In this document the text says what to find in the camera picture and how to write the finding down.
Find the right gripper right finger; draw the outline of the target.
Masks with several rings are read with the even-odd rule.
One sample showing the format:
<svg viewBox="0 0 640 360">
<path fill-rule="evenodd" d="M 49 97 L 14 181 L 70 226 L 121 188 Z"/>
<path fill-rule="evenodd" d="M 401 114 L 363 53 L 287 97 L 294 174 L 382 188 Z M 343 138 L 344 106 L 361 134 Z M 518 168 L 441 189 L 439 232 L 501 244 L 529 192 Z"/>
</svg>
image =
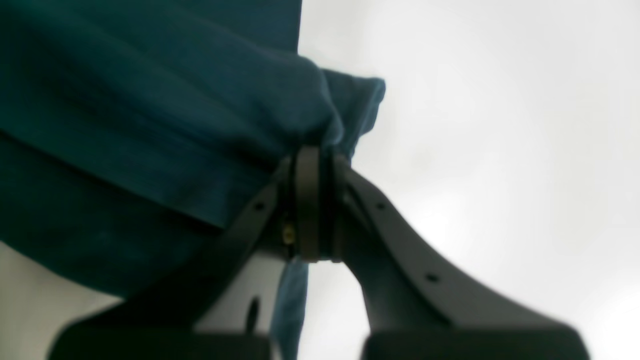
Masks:
<svg viewBox="0 0 640 360">
<path fill-rule="evenodd" d="M 571 326 L 475 280 L 429 246 L 345 157 L 330 161 L 331 255 L 361 285 L 363 360 L 587 360 Z"/>
</svg>

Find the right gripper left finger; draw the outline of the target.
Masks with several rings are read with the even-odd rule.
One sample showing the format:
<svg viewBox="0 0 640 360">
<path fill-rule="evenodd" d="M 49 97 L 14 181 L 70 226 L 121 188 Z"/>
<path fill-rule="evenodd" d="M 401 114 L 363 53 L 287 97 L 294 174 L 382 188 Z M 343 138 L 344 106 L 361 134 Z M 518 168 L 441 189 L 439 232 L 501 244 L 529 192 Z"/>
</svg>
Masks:
<svg viewBox="0 0 640 360">
<path fill-rule="evenodd" d="M 320 258 L 322 153 L 286 157 L 220 239 L 178 271 L 68 326 L 51 360 L 280 360 L 270 338 L 288 264 Z"/>
</svg>

